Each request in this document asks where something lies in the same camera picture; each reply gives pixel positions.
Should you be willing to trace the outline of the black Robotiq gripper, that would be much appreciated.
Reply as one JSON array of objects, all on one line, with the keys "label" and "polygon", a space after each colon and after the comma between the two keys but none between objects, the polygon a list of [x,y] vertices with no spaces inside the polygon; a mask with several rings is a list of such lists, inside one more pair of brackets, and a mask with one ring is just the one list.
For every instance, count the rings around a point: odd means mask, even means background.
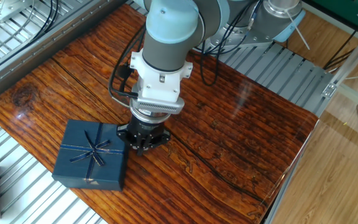
[{"label": "black Robotiq gripper", "polygon": [[131,117],[128,124],[117,127],[117,136],[125,144],[137,150],[137,155],[142,156],[144,151],[159,147],[170,140],[170,133],[163,123],[146,123],[135,116]]}]

